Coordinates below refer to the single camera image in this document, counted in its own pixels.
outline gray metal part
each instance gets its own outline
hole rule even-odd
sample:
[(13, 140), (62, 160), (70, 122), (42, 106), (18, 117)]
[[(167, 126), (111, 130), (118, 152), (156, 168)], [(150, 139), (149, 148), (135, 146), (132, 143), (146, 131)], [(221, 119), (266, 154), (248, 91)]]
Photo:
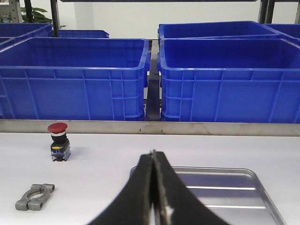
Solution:
[[(22, 198), (15, 203), (15, 209), (21, 211), (41, 210), (44, 203), (49, 199), (50, 193), (55, 189), (54, 184), (33, 184), (30, 190), (26, 191)], [(32, 195), (42, 194), (36, 198)]]

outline aluminum tray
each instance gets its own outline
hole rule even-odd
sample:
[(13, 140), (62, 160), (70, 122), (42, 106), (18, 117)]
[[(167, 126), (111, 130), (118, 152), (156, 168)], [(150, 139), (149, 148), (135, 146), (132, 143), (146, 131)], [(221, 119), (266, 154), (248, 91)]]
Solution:
[(195, 196), (231, 225), (285, 225), (254, 172), (173, 167)]

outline metal rail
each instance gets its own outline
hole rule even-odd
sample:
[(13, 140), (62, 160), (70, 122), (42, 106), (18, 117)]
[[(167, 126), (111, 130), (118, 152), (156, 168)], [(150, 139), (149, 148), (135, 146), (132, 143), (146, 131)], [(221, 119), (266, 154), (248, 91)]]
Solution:
[(300, 136), (300, 124), (97, 120), (0, 120), (0, 132), (48, 133), (55, 122), (67, 123), (74, 134)]

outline white table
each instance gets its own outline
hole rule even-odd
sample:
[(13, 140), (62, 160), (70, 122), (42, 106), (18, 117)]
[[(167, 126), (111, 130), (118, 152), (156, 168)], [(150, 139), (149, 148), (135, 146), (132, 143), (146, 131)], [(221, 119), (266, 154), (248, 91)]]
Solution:
[[(0, 133), (0, 224), (82, 225), (114, 199), (141, 154), (172, 166), (253, 170), (288, 225), (300, 224), (300, 137), (68, 134), (72, 154), (52, 162), (50, 134)], [(41, 211), (17, 211), (32, 184), (55, 184)]]

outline blue storage bin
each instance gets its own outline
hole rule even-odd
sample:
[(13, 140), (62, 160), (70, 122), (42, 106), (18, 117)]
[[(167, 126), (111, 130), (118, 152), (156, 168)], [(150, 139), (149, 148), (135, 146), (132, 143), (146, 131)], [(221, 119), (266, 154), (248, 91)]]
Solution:
[(300, 47), (283, 39), (165, 39), (162, 119), (300, 122)]
[(253, 21), (160, 24), (164, 38), (276, 38), (278, 33)]
[(296, 44), (300, 44), (300, 24), (264, 24), (274, 31), (279, 32), (283, 35), (284, 39), (292, 41)]
[(59, 30), (60, 38), (109, 38), (104, 30)]
[(149, 68), (146, 39), (30, 38), (0, 51), (0, 111), (4, 119), (142, 120)]
[(0, 23), (0, 49), (31, 37), (52, 37), (50, 23)]

